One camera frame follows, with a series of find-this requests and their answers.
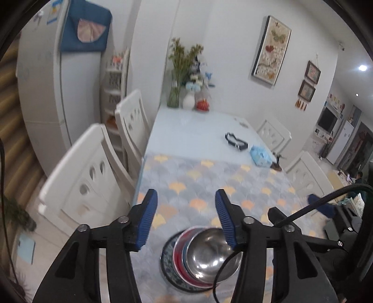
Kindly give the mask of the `white refrigerator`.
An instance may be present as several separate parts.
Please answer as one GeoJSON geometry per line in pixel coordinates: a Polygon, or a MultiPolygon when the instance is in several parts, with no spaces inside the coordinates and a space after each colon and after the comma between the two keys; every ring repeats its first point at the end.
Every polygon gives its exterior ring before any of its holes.
{"type": "Polygon", "coordinates": [[[61,52],[70,1],[49,1],[23,27],[16,77],[30,142],[48,176],[86,129],[100,122],[102,52],[61,52]]]}

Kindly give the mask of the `red ornament jar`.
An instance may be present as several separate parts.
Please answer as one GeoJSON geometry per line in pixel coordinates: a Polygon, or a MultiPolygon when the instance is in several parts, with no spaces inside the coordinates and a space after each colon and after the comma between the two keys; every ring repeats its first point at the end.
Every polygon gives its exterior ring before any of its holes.
{"type": "Polygon", "coordinates": [[[199,100],[196,104],[196,110],[201,112],[208,112],[209,107],[210,105],[206,99],[199,100]]]}

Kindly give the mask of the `white dining chair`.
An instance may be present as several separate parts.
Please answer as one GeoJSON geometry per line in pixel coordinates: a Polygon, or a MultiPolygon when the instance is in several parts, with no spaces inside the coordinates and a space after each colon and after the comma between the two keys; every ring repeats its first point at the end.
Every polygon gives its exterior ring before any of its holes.
{"type": "Polygon", "coordinates": [[[135,181],[120,162],[103,124],[93,124],[43,185],[38,211],[66,235],[81,224],[100,227],[127,215],[135,181]]]}
{"type": "Polygon", "coordinates": [[[128,173],[137,180],[150,136],[150,126],[139,89],[133,90],[117,104],[114,117],[127,154],[128,173]]]}

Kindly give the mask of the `small framed picture lower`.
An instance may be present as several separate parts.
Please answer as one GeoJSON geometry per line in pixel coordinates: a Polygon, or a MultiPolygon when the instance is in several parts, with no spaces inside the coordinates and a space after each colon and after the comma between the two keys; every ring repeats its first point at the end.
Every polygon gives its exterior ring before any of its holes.
{"type": "Polygon", "coordinates": [[[308,83],[307,81],[303,80],[298,91],[298,96],[303,98],[307,102],[311,102],[315,93],[315,87],[308,83]]]}

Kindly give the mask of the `white dining chair far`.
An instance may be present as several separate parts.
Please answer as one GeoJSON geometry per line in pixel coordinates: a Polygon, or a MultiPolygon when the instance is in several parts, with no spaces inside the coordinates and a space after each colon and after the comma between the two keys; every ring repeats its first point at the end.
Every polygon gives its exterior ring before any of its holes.
{"type": "Polygon", "coordinates": [[[114,117],[127,154],[128,173],[137,180],[150,136],[150,126],[139,89],[133,90],[117,104],[114,117]]]}

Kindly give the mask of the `small framed picture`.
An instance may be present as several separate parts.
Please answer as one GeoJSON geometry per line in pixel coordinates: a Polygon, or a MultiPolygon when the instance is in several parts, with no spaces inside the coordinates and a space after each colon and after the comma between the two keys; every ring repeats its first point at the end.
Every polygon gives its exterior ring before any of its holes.
{"type": "Polygon", "coordinates": [[[305,77],[313,84],[317,85],[319,83],[320,76],[320,69],[312,61],[308,61],[305,71],[305,77]]]}
{"type": "Polygon", "coordinates": [[[315,87],[308,83],[307,81],[303,80],[298,91],[298,96],[303,98],[307,102],[311,102],[315,93],[315,87]]]}

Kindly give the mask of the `large framed picture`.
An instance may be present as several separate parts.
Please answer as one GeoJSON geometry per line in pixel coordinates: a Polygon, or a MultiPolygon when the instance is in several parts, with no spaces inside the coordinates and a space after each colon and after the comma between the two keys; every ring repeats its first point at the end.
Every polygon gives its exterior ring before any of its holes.
{"type": "Polygon", "coordinates": [[[274,86],[286,55],[291,29],[283,22],[269,15],[260,43],[252,75],[274,86]]]}

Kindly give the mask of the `blue tissue pack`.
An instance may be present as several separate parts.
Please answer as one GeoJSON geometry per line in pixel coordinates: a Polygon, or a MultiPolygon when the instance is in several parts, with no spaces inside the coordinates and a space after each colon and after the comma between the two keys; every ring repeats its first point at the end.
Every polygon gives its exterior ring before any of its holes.
{"type": "Polygon", "coordinates": [[[258,167],[270,167],[273,163],[273,155],[266,148],[253,145],[250,149],[253,163],[258,167]]]}

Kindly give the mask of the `orange hanging ornament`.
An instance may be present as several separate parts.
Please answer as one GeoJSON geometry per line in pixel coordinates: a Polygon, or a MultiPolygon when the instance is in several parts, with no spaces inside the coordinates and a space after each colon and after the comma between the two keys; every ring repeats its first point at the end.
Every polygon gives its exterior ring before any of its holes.
{"type": "Polygon", "coordinates": [[[306,111],[307,105],[308,102],[301,100],[300,98],[295,102],[295,107],[302,111],[306,111]]]}

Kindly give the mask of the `scallop pattern tablecloth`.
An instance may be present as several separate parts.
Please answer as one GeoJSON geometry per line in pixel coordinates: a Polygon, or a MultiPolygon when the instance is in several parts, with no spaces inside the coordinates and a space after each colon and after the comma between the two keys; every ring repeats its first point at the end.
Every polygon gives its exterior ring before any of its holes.
{"type": "Polygon", "coordinates": [[[299,196],[283,172],[253,164],[234,164],[196,160],[150,153],[144,160],[138,180],[137,202],[149,189],[158,196],[157,211],[146,245],[131,255],[142,302],[229,302],[237,276],[211,291],[186,293],[170,284],[160,268],[165,243],[175,234],[194,226],[218,227],[215,193],[224,189],[233,204],[246,215],[269,225],[267,212],[278,207],[290,215],[305,207],[307,198],[299,196]]]}

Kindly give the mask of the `blue fridge cover cloth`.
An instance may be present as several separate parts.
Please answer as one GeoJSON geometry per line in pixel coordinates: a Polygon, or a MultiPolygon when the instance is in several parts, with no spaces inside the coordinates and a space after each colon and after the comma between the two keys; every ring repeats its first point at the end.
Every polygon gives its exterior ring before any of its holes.
{"type": "Polygon", "coordinates": [[[103,52],[112,21],[110,10],[89,1],[70,1],[61,52],[103,52]]]}

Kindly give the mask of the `blue steel bowl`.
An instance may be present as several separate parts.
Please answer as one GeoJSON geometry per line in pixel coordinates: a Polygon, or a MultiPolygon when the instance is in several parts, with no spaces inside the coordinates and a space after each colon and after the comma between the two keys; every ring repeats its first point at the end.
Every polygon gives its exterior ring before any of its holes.
{"type": "Polygon", "coordinates": [[[223,229],[211,227],[199,228],[184,244],[181,257],[192,279],[212,284],[220,267],[232,254],[223,229]]]}

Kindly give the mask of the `blue patterned plate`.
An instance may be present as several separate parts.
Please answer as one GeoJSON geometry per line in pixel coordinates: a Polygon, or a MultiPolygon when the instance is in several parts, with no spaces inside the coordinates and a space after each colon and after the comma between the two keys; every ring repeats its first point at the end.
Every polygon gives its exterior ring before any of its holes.
{"type": "Polygon", "coordinates": [[[175,246],[177,238],[181,235],[183,231],[174,234],[171,238],[167,240],[165,245],[162,248],[160,256],[160,269],[163,273],[166,280],[178,290],[181,290],[186,293],[203,293],[208,290],[212,290],[212,287],[206,289],[201,287],[194,287],[187,282],[183,281],[180,276],[177,274],[173,266],[173,248],[175,246]]]}

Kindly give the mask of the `white shelf rack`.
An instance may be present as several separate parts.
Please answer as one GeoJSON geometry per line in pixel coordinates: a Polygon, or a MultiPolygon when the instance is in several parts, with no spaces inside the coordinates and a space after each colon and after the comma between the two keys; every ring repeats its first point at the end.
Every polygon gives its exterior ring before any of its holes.
{"type": "Polygon", "coordinates": [[[120,157],[124,155],[124,149],[114,112],[119,102],[126,95],[129,58],[129,48],[126,48],[123,52],[114,53],[106,63],[101,85],[102,123],[106,126],[114,150],[120,157]]]}

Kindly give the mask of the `red steel bowl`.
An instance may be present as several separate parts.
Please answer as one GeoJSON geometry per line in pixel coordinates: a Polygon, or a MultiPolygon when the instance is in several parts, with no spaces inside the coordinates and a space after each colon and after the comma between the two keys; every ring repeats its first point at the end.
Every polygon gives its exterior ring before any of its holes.
{"type": "Polygon", "coordinates": [[[201,282],[192,278],[191,275],[185,268],[183,263],[183,250],[186,244],[193,238],[193,236],[197,235],[199,232],[204,231],[205,227],[190,227],[183,231],[176,239],[176,243],[173,248],[173,267],[178,276],[190,287],[195,287],[198,290],[207,290],[212,288],[211,283],[201,282]]]}

